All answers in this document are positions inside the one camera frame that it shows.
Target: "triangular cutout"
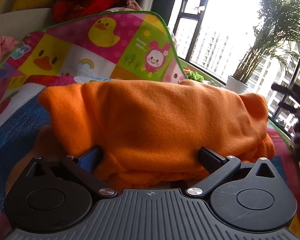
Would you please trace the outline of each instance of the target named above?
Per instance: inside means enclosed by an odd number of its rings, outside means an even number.
[[[274,174],[266,163],[262,163],[256,173],[256,176],[274,178]]]
[[[30,170],[27,173],[27,177],[37,177],[44,176],[46,173],[44,172],[41,163],[34,163]]]

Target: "white flower pot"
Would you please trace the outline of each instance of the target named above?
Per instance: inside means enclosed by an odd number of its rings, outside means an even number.
[[[237,94],[242,94],[248,90],[249,86],[241,83],[240,81],[234,79],[232,76],[228,76],[228,81],[226,84],[226,89],[233,91]]]

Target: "rainbow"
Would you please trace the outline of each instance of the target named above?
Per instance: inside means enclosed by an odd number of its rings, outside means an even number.
[[[88,64],[91,69],[94,68],[94,63],[90,59],[84,58],[83,60],[80,60],[80,63],[81,65]]]

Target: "rabbit ear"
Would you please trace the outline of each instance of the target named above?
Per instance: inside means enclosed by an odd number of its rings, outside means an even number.
[[[153,47],[153,48],[158,48],[159,46],[158,46],[158,43],[157,43],[157,41],[151,41],[150,43],[149,43],[149,47]]]
[[[167,43],[165,46],[164,46],[164,48],[163,48],[163,51],[165,51],[165,50],[169,50],[171,48],[171,44],[170,43]]]

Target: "cartoon rabbit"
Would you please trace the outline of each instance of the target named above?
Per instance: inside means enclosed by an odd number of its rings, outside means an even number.
[[[152,49],[147,53],[145,59],[146,63],[144,67],[141,68],[141,71],[148,71],[148,77],[151,77],[152,73],[163,66],[171,44],[167,43],[163,49],[160,49],[157,41],[151,41],[149,47],[152,47]]]

